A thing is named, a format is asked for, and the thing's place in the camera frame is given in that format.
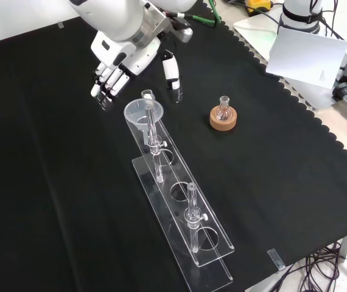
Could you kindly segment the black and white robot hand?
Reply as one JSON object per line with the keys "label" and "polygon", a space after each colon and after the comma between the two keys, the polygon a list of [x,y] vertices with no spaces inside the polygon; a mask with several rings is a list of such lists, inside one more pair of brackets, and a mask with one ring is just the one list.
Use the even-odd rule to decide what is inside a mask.
{"label": "black and white robot hand", "polygon": [[129,42],[115,42],[103,32],[95,36],[91,50],[100,61],[94,71],[91,96],[106,111],[131,79],[143,73],[156,56],[162,61],[168,91],[173,102],[183,99],[180,72],[173,52],[160,48],[161,41],[155,37],[145,48],[138,49]]}

